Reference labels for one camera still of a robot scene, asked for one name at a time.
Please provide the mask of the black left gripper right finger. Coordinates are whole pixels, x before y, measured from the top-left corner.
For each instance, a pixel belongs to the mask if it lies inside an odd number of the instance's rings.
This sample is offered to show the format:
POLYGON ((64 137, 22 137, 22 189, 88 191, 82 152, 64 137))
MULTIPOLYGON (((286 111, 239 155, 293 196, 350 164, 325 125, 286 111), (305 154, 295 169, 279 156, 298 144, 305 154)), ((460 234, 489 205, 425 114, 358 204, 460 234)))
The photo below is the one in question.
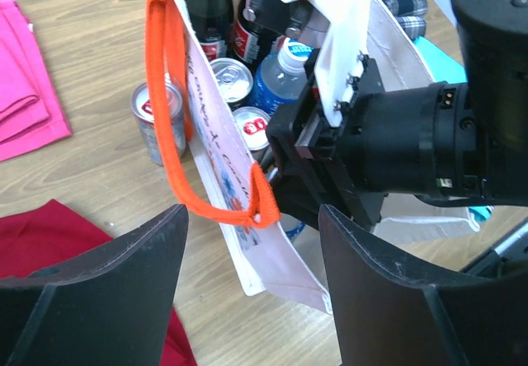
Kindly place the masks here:
POLYGON ((527 268, 488 279, 448 270, 319 211, 345 365, 524 365, 527 268))

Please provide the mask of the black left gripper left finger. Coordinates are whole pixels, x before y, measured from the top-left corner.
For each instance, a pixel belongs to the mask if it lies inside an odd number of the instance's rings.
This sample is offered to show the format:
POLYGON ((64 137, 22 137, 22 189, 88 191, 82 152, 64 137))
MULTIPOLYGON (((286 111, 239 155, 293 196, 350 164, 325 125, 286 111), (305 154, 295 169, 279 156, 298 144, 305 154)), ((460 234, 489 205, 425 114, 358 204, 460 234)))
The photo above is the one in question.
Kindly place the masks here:
POLYGON ((186 245, 175 204, 26 278, 1 280, 3 365, 157 365, 186 245))

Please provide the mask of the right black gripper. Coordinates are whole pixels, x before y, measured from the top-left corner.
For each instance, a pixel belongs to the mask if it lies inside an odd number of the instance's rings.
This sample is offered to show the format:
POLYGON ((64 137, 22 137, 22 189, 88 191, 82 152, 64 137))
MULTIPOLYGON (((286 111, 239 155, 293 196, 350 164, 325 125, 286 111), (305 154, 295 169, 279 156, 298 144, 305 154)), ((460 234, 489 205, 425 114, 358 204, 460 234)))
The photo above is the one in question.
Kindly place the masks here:
POLYGON ((304 64, 308 80, 298 100, 279 106, 266 129, 277 168, 271 188, 283 214, 312 228, 318 228, 320 206, 330 204, 370 231, 380 222, 385 194, 361 189, 352 175, 347 120, 331 128, 314 93, 318 56, 319 50, 313 50, 304 64))

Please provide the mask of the silver can front table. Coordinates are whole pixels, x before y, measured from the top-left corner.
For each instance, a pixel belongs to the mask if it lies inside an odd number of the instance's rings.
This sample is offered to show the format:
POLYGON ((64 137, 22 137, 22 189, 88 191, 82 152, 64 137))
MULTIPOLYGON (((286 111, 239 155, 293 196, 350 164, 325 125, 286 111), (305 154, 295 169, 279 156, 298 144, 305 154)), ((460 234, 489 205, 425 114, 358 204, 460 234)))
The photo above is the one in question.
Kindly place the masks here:
POLYGON ((253 159, 261 161, 269 146, 266 128, 271 117, 265 111, 252 106, 236 109, 233 117, 253 159))

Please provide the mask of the clear water bottle blue label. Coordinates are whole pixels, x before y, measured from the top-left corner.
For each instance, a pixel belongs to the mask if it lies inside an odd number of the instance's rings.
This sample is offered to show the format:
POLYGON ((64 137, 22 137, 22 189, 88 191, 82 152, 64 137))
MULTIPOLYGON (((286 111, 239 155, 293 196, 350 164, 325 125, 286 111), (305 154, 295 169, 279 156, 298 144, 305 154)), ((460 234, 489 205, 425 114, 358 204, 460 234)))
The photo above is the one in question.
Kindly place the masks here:
POLYGON ((313 50, 297 40, 285 39, 280 49, 259 65, 249 105, 273 115, 279 106, 295 103, 307 83, 304 65, 313 50))

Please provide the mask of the beige canvas tote bag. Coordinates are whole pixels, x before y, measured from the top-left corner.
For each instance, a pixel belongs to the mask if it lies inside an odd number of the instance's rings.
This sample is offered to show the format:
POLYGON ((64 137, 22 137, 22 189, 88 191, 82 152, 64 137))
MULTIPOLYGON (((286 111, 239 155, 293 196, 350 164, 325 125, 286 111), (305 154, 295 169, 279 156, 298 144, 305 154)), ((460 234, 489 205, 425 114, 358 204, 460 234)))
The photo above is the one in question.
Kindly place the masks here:
MULTIPOLYGON (((184 0, 146 0, 145 71, 154 89, 158 144, 169 184, 195 214, 218 222, 246 295, 267 291, 332 315, 328 286, 318 280, 311 261, 299 254, 282 229, 278 208, 222 100, 213 72, 192 30, 184 0), (211 204, 196 195, 185 178, 181 158, 169 137, 168 75, 184 96, 185 129, 191 152, 211 204), (267 227, 252 218, 264 213, 267 227)), ((382 0, 370 0, 366 48, 380 66, 389 91, 429 86, 434 80, 414 43, 382 0)), ((389 195, 374 234, 392 243, 458 237, 479 231, 468 208, 443 209, 411 195, 389 195)))

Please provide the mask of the black can front table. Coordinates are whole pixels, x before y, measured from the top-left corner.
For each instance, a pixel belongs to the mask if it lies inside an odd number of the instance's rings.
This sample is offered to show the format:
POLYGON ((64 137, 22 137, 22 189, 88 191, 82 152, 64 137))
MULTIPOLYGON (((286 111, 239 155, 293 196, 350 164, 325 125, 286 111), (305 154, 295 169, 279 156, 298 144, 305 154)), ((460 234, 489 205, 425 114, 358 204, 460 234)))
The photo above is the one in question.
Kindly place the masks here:
POLYGON ((218 58, 210 62, 219 90, 231 110, 248 103, 253 77, 250 70, 236 59, 218 58))

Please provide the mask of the cola glass bottle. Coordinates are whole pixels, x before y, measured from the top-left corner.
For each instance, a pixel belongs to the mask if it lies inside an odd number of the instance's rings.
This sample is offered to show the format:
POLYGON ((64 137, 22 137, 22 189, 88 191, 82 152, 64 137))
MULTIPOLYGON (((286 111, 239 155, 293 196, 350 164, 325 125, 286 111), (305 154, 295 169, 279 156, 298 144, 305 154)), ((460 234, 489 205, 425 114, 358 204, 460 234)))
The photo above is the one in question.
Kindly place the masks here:
POLYGON ((225 58, 233 25, 233 0, 185 0, 191 24, 209 61, 225 58))

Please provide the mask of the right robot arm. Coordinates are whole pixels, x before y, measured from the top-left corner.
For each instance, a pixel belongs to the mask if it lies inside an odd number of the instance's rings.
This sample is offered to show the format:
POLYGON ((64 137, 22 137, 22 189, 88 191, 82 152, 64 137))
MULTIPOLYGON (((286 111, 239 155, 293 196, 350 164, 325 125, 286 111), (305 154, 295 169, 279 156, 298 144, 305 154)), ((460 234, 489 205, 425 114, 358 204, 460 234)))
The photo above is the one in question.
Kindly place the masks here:
POLYGON ((436 207, 527 204, 527 0, 451 0, 467 79, 385 90, 376 62, 309 70, 266 131, 282 213, 330 204, 365 229, 390 193, 436 207))

